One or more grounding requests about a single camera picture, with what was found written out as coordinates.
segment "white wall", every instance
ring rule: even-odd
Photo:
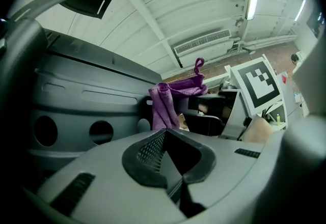
[[[315,4],[315,0],[307,0],[298,19],[298,24],[293,28],[293,31],[297,34],[297,38],[294,43],[298,50],[302,51],[306,55],[312,51],[317,43],[317,38],[307,25],[307,21],[314,10]]]

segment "purple cloth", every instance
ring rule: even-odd
[[[173,98],[199,96],[207,93],[203,85],[204,75],[199,68],[204,65],[203,58],[197,58],[194,72],[196,76],[172,83],[158,83],[149,90],[153,100],[153,130],[179,129],[178,115],[174,111]]]

